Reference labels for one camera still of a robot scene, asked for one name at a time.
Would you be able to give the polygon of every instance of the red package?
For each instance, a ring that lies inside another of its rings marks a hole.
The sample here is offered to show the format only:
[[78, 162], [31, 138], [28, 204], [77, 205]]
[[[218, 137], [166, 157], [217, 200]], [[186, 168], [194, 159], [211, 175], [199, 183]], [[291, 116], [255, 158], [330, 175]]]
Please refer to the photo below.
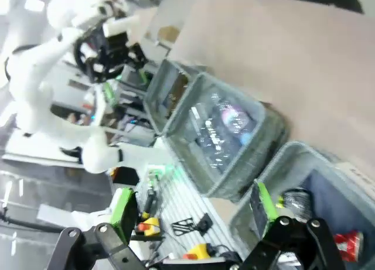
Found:
[[344, 235], [337, 234], [334, 239], [342, 260], [347, 262], [358, 261], [358, 256], [361, 254], [363, 247], [363, 234], [361, 232], [352, 231]]

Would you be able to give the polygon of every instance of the plastic bin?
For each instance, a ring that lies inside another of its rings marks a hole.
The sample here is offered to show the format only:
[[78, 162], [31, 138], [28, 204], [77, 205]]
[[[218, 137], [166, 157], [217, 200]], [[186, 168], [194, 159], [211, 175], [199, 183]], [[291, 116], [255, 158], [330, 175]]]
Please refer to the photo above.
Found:
[[160, 65], [144, 99], [146, 113], [150, 117], [151, 124], [158, 135], [162, 135], [165, 132], [168, 121], [171, 120], [174, 115], [174, 112], [170, 114], [170, 110], [168, 109], [170, 105], [166, 103], [169, 95], [176, 91], [179, 96], [181, 93], [183, 96], [186, 90], [186, 88], [181, 89], [181, 85], [184, 84], [182, 81], [184, 78], [181, 77], [181, 75], [186, 77], [186, 85], [188, 86], [198, 73], [198, 68], [188, 67], [166, 59]]
[[[335, 167], [338, 162], [338, 158], [323, 155], [304, 143], [288, 142], [258, 180], [265, 184], [274, 203], [283, 191], [315, 182], [315, 216], [325, 219], [334, 234], [354, 229], [364, 231], [362, 257], [358, 264], [346, 264], [346, 268], [375, 269], [375, 202]], [[234, 239], [249, 252], [259, 240], [249, 205], [250, 195], [251, 189], [241, 199], [229, 224]]]
[[[256, 121], [249, 143], [243, 145], [223, 173], [213, 169], [207, 162], [202, 149], [195, 142], [197, 133], [189, 118], [190, 109], [207, 99], [213, 90], [236, 99]], [[175, 115], [165, 131], [164, 138], [182, 166], [206, 197], [219, 197], [233, 202], [239, 201], [251, 182], [263, 170], [276, 150], [287, 140], [288, 131], [284, 119], [274, 111], [226, 83], [206, 73], [200, 73], [196, 81], [186, 90]]]

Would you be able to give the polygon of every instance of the beige table surface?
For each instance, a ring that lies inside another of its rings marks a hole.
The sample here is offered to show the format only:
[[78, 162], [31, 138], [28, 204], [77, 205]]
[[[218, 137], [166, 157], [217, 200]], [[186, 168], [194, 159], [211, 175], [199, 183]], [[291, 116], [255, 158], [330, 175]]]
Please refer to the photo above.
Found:
[[375, 179], [375, 20], [291, 0], [201, 0], [169, 56], [284, 114], [299, 139]]

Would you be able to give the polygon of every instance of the white label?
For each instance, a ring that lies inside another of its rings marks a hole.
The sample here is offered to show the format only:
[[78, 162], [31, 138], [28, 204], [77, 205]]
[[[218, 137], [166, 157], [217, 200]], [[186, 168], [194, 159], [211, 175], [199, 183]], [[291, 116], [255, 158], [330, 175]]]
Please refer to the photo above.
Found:
[[338, 163], [336, 167], [357, 183], [369, 197], [375, 200], [375, 180], [363, 174], [349, 162]]

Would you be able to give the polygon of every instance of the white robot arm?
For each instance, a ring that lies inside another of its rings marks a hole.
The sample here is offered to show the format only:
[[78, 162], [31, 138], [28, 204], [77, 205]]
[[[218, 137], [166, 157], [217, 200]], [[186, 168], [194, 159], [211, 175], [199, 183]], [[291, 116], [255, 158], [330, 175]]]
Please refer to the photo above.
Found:
[[[64, 27], [61, 34], [49, 42], [9, 58], [9, 88], [18, 108], [17, 126], [31, 134], [38, 132], [65, 149], [82, 147], [83, 166], [90, 173], [101, 173], [117, 166], [129, 166], [136, 168], [138, 174], [142, 174], [147, 163], [161, 164], [162, 155], [165, 154], [155, 152], [156, 149], [127, 143], [108, 146], [102, 128], [74, 125], [50, 112], [53, 91], [43, 79], [83, 34], [80, 29], [67, 28], [69, 22], [78, 19], [76, 23], [88, 24], [93, 19], [109, 17], [112, 13], [106, 6], [108, 0], [74, 0], [72, 6], [65, 1], [69, 0], [52, 0], [48, 7], [50, 23], [54, 27]], [[77, 11], [82, 9], [83, 16], [77, 14]], [[88, 9], [92, 9], [91, 13], [85, 14]]]

